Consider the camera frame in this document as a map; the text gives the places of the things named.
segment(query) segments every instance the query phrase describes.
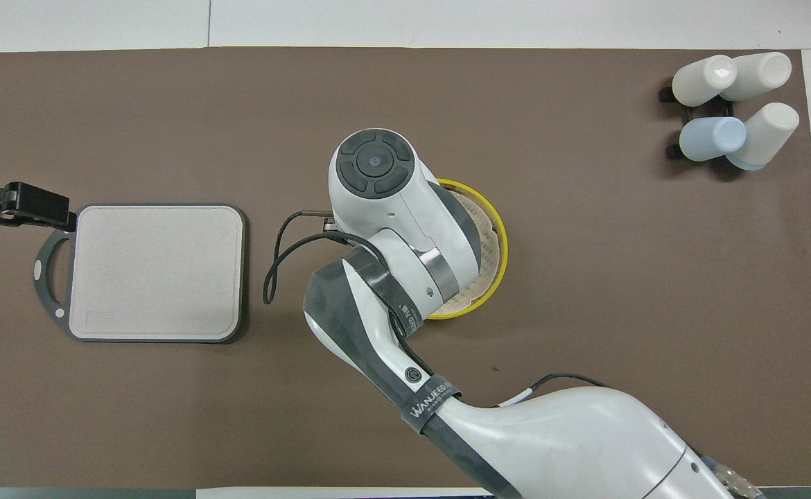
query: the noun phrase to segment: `white cup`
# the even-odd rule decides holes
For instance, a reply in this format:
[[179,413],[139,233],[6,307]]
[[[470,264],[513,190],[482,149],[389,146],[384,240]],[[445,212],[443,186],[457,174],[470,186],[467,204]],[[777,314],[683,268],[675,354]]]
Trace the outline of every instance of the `white cup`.
[[735,82],[736,68],[732,59],[715,55],[683,66],[674,75],[671,88],[682,105],[702,105]]
[[680,150],[692,161],[707,161],[738,151],[746,137],[747,130],[738,118],[696,118],[680,132]]
[[799,126],[799,114],[787,104],[766,104],[744,123],[747,140],[738,151],[726,158],[742,170],[760,170],[772,161],[787,139]]
[[720,96],[744,100],[784,85],[791,77],[791,60],[782,53],[757,53],[732,59],[738,68],[735,82]]

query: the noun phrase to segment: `white floor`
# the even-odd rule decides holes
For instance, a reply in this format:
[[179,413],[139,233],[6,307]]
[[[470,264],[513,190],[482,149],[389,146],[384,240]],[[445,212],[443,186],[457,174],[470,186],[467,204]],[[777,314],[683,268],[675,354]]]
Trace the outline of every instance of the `white floor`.
[[0,51],[225,45],[804,49],[811,0],[0,0]]

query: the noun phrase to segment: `yellow rim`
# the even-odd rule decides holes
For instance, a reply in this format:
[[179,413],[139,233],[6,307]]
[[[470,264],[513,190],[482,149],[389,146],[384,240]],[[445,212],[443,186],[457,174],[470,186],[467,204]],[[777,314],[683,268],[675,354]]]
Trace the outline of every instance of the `yellow rim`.
[[472,312],[476,309],[476,307],[479,307],[481,304],[485,303],[485,300],[488,300],[489,297],[495,293],[495,290],[498,289],[498,284],[501,284],[501,279],[504,278],[504,271],[507,269],[507,231],[504,230],[504,221],[501,220],[501,217],[498,215],[498,211],[494,206],[491,205],[488,199],[485,199],[485,196],[481,195],[481,193],[478,193],[474,189],[470,189],[470,187],[465,186],[465,184],[456,182],[454,180],[437,180],[439,180],[440,186],[454,190],[455,192],[463,191],[463,193],[468,193],[468,197],[471,197],[474,201],[479,202],[482,211],[485,211],[485,214],[489,215],[491,218],[491,227],[496,229],[498,232],[498,239],[500,239],[501,244],[501,260],[500,263],[498,263],[498,275],[495,276],[495,280],[491,282],[491,286],[488,288],[488,290],[486,290],[481,297],[463,310],[452,313],[433,313],[433,315],[428,317],[428,319],[453,319],[455,317],[465,315],[465,313]]

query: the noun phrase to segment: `velcro strap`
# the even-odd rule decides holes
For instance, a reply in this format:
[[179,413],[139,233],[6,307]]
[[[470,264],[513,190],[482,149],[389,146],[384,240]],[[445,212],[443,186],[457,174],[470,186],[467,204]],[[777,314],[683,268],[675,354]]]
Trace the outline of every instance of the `velcro strap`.
[[402,411],[403,420],[415,432],[421,433],[430,417],[436,414],[444,401],[452,395],[460,395],[460,390],[440,375],[431,376],[421,388],[415,392],[412,403]]
[[418,307],[393,274],[390,274],[390,271],[384,268],[368,249],[357,246],[349,250],[343,258],[371,288],[374,296],[395,313],[406,338],[418,331],[424,322]]

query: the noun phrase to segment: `white cutting board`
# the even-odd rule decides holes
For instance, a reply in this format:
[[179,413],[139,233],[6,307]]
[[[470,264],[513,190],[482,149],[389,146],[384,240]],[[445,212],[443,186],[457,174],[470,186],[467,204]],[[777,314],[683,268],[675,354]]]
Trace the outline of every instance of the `white cutting board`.
[[[85,341],[221,342],[241,318],[245,222],[225,205],[89,206],[42,246],[33,277],[61,328]],[[73,245],[69,303],[48,264]]]

